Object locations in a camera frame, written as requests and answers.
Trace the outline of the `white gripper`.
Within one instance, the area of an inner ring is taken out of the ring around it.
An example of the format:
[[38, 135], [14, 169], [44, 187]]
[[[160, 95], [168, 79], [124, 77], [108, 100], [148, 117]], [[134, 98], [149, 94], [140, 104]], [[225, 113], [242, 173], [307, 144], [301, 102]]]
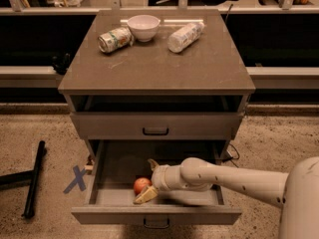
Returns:
[[178, 165], [159, 165], [150, 158], [148, 163], [153, 171], [153, 186], [145, 186], [134, 200], [134, 204], [147, 203], [159, 195], [159, 191], [170, 191], [181, 189], [180, 170]]

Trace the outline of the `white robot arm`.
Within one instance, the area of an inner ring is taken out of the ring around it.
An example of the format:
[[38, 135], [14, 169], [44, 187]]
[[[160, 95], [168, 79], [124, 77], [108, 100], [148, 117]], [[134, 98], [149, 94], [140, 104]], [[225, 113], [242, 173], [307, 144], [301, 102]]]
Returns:
[[150, 161], [152, 184], [135, 199], [143, 204], [162, 191], [205, 191], [223, 186], [281, 209], [278, 239], [319, 239], [319, 157], [298, 162], [290, 172], [220, 166], [190, 157], [179, 165]]

